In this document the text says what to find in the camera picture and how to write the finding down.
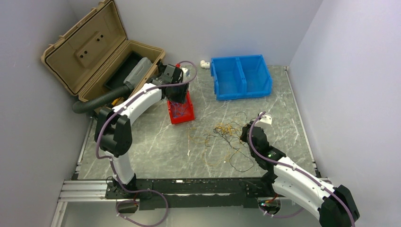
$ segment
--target black corrugated hose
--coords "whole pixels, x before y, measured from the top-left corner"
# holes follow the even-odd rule
[[[77,101],[76,103],[74,103],[74,105],[72,105],[72,110],[74,111],[74,113],[83,114],[95,110],[96,108],[104,106],[108,103],[111,103],[113,100],[122,97],[130,92],[131,89],[127,85],[124,85],[113,89],[102,96],[88,100],[84,103],[81,101]]]

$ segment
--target table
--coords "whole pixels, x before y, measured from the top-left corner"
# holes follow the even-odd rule
[[[273,78],[270,96],[216,101],[210,70],[199,69],[189,89],[196,117],[191,122],[172,125],[166,100],[152,105],[132,125],[133,143],[129,154],[137,178],[262,176],[266,171],[250,156],[247,145],[235,138],[235,132],[262,111],[273,119],[267,132],[270,144],[315,175],[312,153],[284,66],[269,66],[269,71]],[[90,126],[78,175],[80,180],[105,179],[112,175],[108,160],[95,157],[95,126],[96,120]],[[234,128],[229,140],[238,152],[222,137],[213,137],[217,126]]]

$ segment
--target blue bin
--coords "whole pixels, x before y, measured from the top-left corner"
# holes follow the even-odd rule
[[[270,95],[273,80],[262,55],[212,58],[211,64],[217,100]]]

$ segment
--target white pipe fitting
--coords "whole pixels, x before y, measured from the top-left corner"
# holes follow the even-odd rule
[[[200,66],[204,69],[210,69],[210,62],[206,62],[205,60],[201,60]]]

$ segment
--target robotic arm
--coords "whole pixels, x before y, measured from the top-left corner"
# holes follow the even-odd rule
[[[155,88],[155,86],[180,83],[185,80],[185,75],[189,75],[187,70],[183,72],[173,65],[161,65],[159,71],[162,73],[148,80],[148,83],[138,91],[138,93],[144,92],[142,96],[133,101],[136,96],[134,95],[113,109],[102,109],[97,120],[95,140],[100,138],[100,148],[112,159],[116,173],[113,182],[118,185],[118,176],[122,186],[130,191],[137,189],[136,175],[130,165],[128,154],[132,144],[132,124],[151,105],[165,97],[183,103],[188,90],[188,84]],[[113,118],[99,137],[103,125],[118,111],[121,111],[120,114]],[[250,147],[251,156],[262,169],[267,170],[261,178],[263,190],[270,194],[286,196],[296,202],[312,213],[322,227],[354,226],[353,222],[359,218],[359,212],[350,191],[343,185],[334,187],[319,180],[297,166],[285,153],[271,146],[265,134],[266,127],[270,124],[271,117],[261,114],[255,122],[251,121],[243,127],[241,135],[241,140],[247,142]]]

